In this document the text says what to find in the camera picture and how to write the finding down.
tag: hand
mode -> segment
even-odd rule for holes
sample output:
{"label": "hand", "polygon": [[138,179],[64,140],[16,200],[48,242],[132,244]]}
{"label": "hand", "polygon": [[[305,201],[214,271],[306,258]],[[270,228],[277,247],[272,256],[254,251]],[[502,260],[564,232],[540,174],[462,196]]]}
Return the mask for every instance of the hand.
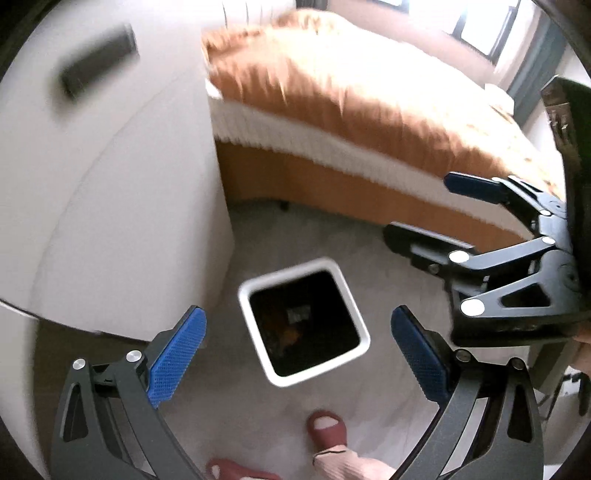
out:
{"label": "hand", "polygon": [[574,357],[572,367],[591,377],[591,322],[581,325],[574,339],[580,342],[581,346]]}

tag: trash can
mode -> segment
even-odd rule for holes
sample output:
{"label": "trash can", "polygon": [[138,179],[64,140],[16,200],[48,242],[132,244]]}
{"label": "trash can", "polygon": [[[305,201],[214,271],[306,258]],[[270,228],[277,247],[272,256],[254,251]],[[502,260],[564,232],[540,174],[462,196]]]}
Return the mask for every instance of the trash can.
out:
{"label": "trash can", "polygon": [[238,297],[265,375],[278,387],[323,374],[369,348],[369,332],[330,258],[247,280]]}

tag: person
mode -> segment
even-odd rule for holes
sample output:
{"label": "person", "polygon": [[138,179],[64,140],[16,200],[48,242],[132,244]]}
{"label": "person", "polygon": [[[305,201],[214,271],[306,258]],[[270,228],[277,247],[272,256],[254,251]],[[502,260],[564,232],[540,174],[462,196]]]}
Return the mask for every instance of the person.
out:
{"label": "person", "polygon": [[[591,323],[581,326],[574,339],[581,345],[573,367],[591,377]],[[380,460],[360,457],[349,449],[345,422],[331,411],[310,415],[307,430],[317,450],[312,464],[329,480],[389,480],[396,472]],[[281,480],[274,473],[250,470],[228,459],[210,460],[207,471],[215,480]]]}

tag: bed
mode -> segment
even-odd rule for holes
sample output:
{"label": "bed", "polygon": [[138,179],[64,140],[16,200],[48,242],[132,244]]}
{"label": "bed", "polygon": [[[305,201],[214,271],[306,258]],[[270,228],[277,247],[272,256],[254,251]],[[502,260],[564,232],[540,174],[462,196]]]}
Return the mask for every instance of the bed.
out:
{"label": "bed", "polygon": [[228,202],[395,220],[489,251],[529,233],[502,207],[449,193],[448,171],[514,174],[563,195],[502,105],[409,44],[312,10],[202,42]]}

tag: window frame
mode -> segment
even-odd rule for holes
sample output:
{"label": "window frame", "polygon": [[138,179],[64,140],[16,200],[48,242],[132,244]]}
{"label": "window frame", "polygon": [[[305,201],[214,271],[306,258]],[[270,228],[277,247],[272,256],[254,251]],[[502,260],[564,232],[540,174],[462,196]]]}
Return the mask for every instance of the window frame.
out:
{"label": "window frame", "polygon": [[[390,4],[390,3],[386,2],[386,1],[382,1],[382,0],[371,0],[371,1],[373,1],[374,3],[381,4],[381,5],[385,5],[386,7],[393,8],[399,12],[402,12],[402,13],[405,13],[408,15],[409,11],[410,11],[410,2],[413,0],[402,0],[400,5],[393,5],[393,4]],[[507,15],[505,17],[505,22],[503,23],[503,26],[499,32],[499,35],[496,38],[495,44],[493,45],[493,47],[491,49],[491,53],[488,55],[486,55],[485,53],[482,53],[480,50],[478,50],[478,48],[476,48],[470,42],[468,42],[462,38],[462,33],[464,32],[464,27],[466,26],[466,20],[467,20],[467,16],[468,16],[467,7],[464,9],[462,14],[460,15],[460,18],[457,20],[457,23],[456,23],[455,28],[453,29],[453,32],[451,34],[443,32],[443,31],[442,32],[445,33],[445,35],[449,35],[451,38],[454,38],[458,42],[470,47],[472,50],[477,52],[479,55],[486,58],[493,65],[496,65],[497,62],[499,61],[499,58],[500,58],[501,53],[503,51],[503,48],[505,48],[505,44],[507,43],[507,39],[509,38],[509,34],[511,33],[511,29],[513,28],[513,24],[515,23],[515,19],[517,17],[517,12],[519,11],[520,5],[521,5],[521,0],[518,0],[516,6],[509,7],[509,9],[507,11]]]}

